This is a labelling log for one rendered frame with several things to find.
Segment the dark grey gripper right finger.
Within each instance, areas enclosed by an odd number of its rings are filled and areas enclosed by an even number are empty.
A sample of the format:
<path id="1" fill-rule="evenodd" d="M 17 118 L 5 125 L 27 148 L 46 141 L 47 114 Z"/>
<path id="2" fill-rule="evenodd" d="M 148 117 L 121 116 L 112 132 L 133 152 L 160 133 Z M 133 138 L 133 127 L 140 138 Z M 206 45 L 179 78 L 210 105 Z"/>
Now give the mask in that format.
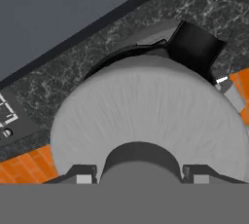
<path id="1" fill-rule="evenodd" d="M 189 184 L 245 184 L 245 181 L 222 175 L 208 165 L 183 165 L 183 174 L 183 182 Z"/>

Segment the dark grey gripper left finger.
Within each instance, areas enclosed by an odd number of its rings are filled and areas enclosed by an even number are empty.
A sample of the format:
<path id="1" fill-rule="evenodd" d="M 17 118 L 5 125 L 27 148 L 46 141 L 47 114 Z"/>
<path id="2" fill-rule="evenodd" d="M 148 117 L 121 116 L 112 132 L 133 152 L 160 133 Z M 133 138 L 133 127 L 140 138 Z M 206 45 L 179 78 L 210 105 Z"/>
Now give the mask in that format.
<path id="1" fill-rule="evenodd" d="M 47 184 L 96 184 L 96 165 L 74 165 L 65 174 L 47 181 Z"/>

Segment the dark grey hob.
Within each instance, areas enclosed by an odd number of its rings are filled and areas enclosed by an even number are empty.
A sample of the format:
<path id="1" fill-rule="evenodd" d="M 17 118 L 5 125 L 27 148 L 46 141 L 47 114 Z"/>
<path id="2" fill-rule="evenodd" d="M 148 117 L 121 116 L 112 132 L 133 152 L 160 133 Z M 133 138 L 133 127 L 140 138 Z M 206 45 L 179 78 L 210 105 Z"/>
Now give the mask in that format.
<path id="1" fill-rule="evenodd" d="M 16 96 L 8 89 L 0 91 L 0 147 L 17 142 L 40 129 L 31 121 Z"/>

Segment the grey flat block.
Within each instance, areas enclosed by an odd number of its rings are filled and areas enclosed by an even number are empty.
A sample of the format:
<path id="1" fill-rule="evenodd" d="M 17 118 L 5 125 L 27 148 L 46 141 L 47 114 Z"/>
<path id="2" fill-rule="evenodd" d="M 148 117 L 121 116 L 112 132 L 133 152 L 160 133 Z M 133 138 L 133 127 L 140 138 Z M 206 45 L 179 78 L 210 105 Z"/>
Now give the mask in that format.
<path id="1" fill-rule="evenodd" d="M 238 92 L 234 82 L 228 77 L 216 80 L 216 89 L 232 104 L 238 113 L 245 108 L 245 101 Z"/>

